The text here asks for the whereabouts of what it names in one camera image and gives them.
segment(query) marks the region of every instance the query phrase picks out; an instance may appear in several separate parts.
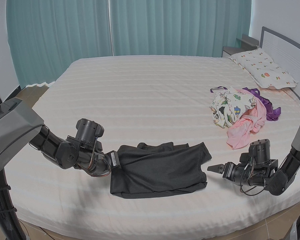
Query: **purple strap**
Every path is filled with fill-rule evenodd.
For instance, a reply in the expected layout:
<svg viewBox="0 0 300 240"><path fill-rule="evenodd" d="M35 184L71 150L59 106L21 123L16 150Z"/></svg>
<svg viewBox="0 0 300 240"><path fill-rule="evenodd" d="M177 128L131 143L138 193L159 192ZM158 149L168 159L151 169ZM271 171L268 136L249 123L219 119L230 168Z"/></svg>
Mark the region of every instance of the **purple strap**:
<svg viewBox="0 0 300 240"><path fill-rule="evenodd" d="M267 110L267 120L268 121L277 121L279 119L279 116L281 114L281 107L273 109L271 101L269 101L267 98L260 96L260 91L257 88L248 89L248 87L245 87L243 89L252 93L264 104L264 106Z"/></svg>
<svg viewBox="0 0 300 240"><path fill-rule="evenodd" d="M214 89L220 89L220 88L223 88L224 90L228 90L228 88L226 88L226 87L219 86L219 87L211 88L210 91L213 93Z"/></svg>

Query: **label sticker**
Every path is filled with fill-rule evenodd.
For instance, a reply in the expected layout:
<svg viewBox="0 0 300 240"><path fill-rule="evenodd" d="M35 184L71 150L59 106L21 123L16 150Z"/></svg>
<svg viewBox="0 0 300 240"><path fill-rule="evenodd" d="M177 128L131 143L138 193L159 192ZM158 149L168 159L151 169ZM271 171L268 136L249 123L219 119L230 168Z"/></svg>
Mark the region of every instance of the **label sticker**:
<svg viewBox="0 0 300 240"><path fill-rule="evenodd" d="M229 171L228 171L228 175L227 175L228 178L231 175L232 169L233 169L233 163L231 163L231 165L230 165L230 168L229 168Z"/></svg>
<svg viewBox="0 0 300 240"><path fill-rule="evenodd" d="M115 157L115 153L114 152L111 153L111 158L112 158L113 166L117 166L116 157Z"/></svg>

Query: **bed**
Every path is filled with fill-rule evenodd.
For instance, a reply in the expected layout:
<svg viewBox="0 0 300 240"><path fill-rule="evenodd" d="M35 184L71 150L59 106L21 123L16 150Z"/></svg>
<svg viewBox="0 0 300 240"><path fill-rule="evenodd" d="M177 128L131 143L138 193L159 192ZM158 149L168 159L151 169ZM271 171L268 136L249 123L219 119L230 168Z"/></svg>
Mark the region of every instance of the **bed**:
<svg viewBox="0 0 300 240"><path fill-rule="evenodd" d="M273 51L280 64L273 34L265 31L263 49ZM292 76L299 80L297 66ZM105 152L139 142L191 146L203 141L212 155L201 166L208 185L191 194L123 199L109 193L110 177L62 170L27 145L5 167L18 218L86 240L200 240L243 229L299 202L300 170L282 195L263 191L252 197L207 172L210 165L238 163L248 150L232 150L226 144L227 130L212 122L210 89L216 86L257 88L229 58L146 55L73 62L33 107L54 134L74 136L77 120L88 118L104 127L99 140ZM300 91L262 89L261 95L280 106L282 114L250 139L269 138L271 157L281 163L300 124Z"/></svg>

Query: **pillow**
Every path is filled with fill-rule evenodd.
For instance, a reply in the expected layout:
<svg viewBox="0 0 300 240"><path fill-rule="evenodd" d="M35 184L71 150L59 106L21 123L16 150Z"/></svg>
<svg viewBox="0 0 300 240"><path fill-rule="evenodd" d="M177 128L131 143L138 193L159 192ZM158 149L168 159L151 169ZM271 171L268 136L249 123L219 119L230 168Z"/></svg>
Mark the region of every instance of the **pillow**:
<svg viewBox="0 0 300 240"><path fill-rule="evenodd" d="M296 87L298 83L261 48L236 53L229 58L246 69L261 88Z"/></svg>

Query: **curtain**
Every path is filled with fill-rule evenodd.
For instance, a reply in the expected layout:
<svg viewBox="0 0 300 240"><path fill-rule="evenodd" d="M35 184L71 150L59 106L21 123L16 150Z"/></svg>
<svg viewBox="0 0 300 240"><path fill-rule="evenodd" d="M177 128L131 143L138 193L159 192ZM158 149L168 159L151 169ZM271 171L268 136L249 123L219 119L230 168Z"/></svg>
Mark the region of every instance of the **curtain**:
<svg viewBox="0 0 300 240"><path fill-rule="evenodd" d="M108 0L7 0L21 88L53 82L80 58L112 56Z"/></svg>
<svg viewBox="0 0 300 240"><path fill-rule="evenodd" d="M249 34L251 0L110 0L114 55L221 57Z"/></svg>

